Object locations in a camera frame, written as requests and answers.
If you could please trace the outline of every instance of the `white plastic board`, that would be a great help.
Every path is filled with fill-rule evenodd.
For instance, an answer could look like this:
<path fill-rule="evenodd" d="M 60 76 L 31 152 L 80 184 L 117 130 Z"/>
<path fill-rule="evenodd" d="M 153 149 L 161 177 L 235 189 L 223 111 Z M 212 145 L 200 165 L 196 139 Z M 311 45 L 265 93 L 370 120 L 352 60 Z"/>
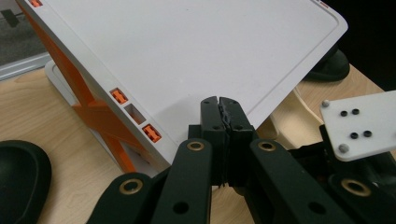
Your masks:
<path fill-rule="evenodd" d="M 396 91 L 330 101 L 320 111 L 338 160 L 396 149 Z"/>
<path fill-rule="evenodd" d="M 225 96 L 258 127 L 346 31 L 313 0 L 40 0 L 40 23 L 156 160 L 171 163 L 200 102 Z M 110 95 L 118 88 L 145 118 Z M 151 124 L 156 143 L 143 133 Z"/>

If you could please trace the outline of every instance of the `wooden table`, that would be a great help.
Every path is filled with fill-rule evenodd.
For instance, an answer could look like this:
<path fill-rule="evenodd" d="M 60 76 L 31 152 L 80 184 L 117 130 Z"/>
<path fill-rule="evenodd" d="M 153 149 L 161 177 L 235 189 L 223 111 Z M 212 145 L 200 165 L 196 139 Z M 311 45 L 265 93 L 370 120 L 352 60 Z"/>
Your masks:
<path fill-rule="evenodd" d="M 325 99 L 382 91 L 354 67 L 343 81 L 303 81 L 297 88 L 319 117 Z M 39 223 L 85 223 L 103 191 L 122 172 L 51 85 L 44 69 L 0 82 L 0 115 L 0 141 L 29 141 L 49 155 L 52 182 Z M 253 222 L 243 197 L 227 187 L 213 192 L 211 220 Z"/>

